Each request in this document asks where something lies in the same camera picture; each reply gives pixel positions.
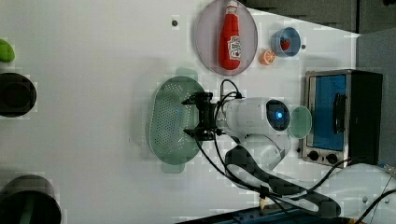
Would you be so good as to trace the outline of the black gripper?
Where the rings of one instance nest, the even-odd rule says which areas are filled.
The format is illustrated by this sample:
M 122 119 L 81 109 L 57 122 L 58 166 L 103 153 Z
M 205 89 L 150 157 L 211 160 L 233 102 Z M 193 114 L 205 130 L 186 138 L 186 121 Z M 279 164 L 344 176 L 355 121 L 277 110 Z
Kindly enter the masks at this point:
M 217 104 L 212 104 L 212 92 L 196 92 L 194 96 L 182 102 L 183 105 L 195 105 L 199 111 L 199 123 L 194 129 L 184 129 L 183 132 L 194 136 L 198 141 L 212 141 L 219 133 L 215 112 Z

